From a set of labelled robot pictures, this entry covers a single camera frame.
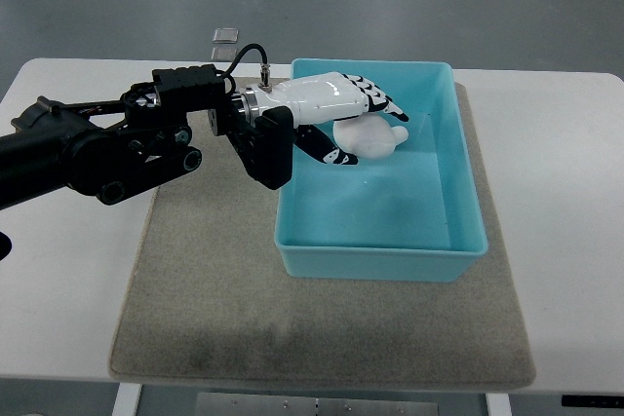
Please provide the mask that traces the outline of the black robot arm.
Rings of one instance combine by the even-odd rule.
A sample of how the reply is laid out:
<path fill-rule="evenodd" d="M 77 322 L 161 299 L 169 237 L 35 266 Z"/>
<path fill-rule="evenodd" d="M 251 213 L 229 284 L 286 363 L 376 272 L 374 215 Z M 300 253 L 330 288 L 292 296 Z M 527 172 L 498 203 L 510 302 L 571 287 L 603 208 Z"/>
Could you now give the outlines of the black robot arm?
<path fill-rule="evenodd" d="M 66 104 L 40 96 L 1 139 L 1 206 L 62 187 L 111 206 L 199 168 L 187 116 L 205 111 L 215 135 L 234 147 L 247 174 L 265 187 L 293 172 L 293 114 L 262 115 L 214 65 L 155 69 L 119 99 Z"/>

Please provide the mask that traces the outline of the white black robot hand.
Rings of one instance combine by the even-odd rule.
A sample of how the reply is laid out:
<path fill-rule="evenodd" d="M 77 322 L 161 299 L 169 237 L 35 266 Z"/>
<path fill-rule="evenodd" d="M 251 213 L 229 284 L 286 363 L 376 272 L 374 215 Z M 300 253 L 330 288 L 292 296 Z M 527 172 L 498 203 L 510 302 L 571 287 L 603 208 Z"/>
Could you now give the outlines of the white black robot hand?
<path fill-rule="evenodd" d="M 242 93 L 241 113 L 251 125 L 281 106 L 291 111 L 295 145 L 313 159 L 333 165 L 356 165 L 361 159 L 337 146 L 332 134 L 334 121 L 364 114 L 387 114 L 403 123 L 409 120 L 374 82 L 336 71 L 286 81 L 269 91 L 252 85 Z"/>

